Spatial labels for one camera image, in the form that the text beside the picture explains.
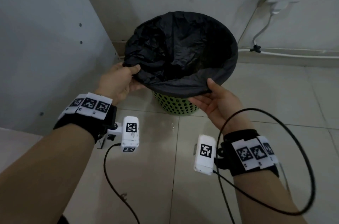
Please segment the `forearm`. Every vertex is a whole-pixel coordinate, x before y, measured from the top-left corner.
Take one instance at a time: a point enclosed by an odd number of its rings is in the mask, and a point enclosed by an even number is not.
[[[93,137],[68,124],[54,130],[0,175],[0,223],[56,223],[93,150]]]
[[[250,172],[234,177],[234,184],[254,198],[277,209],[297,212],[281,181],[269,170]],[[306,224],[302,216],[288,216],[268,209],[236,190],[243,224]]]

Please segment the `hand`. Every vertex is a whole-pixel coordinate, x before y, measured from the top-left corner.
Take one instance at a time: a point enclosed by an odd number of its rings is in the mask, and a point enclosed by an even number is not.
[[[114,65],[107,73],[101,76],[99,87],[95,94],[111,98],[112,105],[124,100],[129,92],[145,88],[144,85],[132,78],[140,71],[140,65],[123,67],[122,63]]]
[[[212,93],[191,97],[189,101],[203,110],[212,123],[220,130],[225,121],[233,113],[244,107],[238,97],[219,86],[211,78],[207,79],[207,85],[212,90]],[[246,114],[241,112],[229,121],[222,133],[226,135],[243,129],[254,129],[254,126]]]

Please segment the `person's left hand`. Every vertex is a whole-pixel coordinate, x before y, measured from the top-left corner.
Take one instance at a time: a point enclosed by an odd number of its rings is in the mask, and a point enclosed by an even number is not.
[[[111,98],[112,105],[124,100],[129,92],[145,88],[144,85],[132,78],[140,71],[140,65],[123,67],[122,63],[114,65],[107,73],[101,76],[99,87],[95,94]]]

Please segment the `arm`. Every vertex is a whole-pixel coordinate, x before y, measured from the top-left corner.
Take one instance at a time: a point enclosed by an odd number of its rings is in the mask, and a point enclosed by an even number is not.
[[[96,94],[125,99],[143,86],[132,80],[140,66],[113,66],[101,77]],[[68,124],[53,130],[0,174],[0,223],[57,223],[93,150],[94,138]]]
[[[189,98],[189,101],[202,109],[212,123],[220,130],[233,113],[243,109],[239,98],[230,91],[217,85],[212,79],[207,80],[211,94]],[[228,133],[254,129],[252,122],[244,112],[234,116],[223,130]],[[234,176],[234,184],[254,198],[277,209],[298,211],[289,193],[283,187],[280,179],[269,170],[249,172]],[[291,223],[305,224],[302,216],[288,216],[268,209],[236,190],[237,200],[243,224]]]

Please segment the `trash can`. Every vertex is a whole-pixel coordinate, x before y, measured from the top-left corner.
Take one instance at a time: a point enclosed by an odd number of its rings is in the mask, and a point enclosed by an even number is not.
[[[140,64],[134,78],[169,113],[188,115],[197,107],[187,98],[209,93],[209,77],[223,84],[237,59],[237,42],[222,23],[201,13],[168,12],[135,29],[126,43],[124,66]]]

